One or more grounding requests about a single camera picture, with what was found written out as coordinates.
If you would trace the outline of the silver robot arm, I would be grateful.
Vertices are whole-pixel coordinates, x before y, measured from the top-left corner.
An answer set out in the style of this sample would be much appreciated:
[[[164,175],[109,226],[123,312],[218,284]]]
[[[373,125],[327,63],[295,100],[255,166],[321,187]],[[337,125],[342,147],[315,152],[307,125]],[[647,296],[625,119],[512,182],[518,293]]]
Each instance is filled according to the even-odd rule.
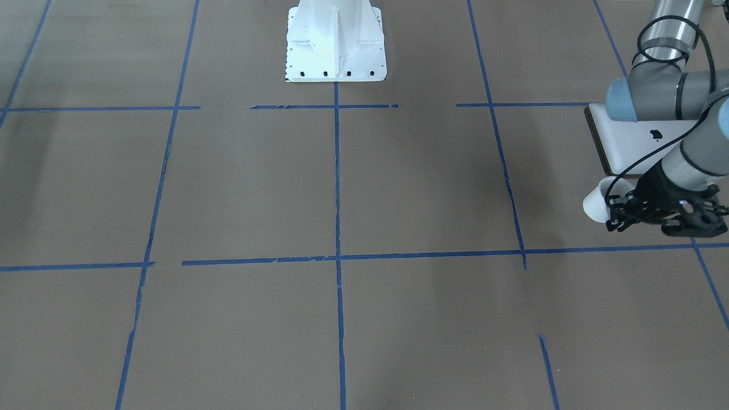
[[[627,194],[610,182],[603,197],[608,231],[640,223],[667,236],[727,232],[718,181],[727,177],[727,70],[718,70],[700,25],[701,1],[656,1],[636,39],[627,78],[607,91],[608,117],[627,122],[692,120]]]

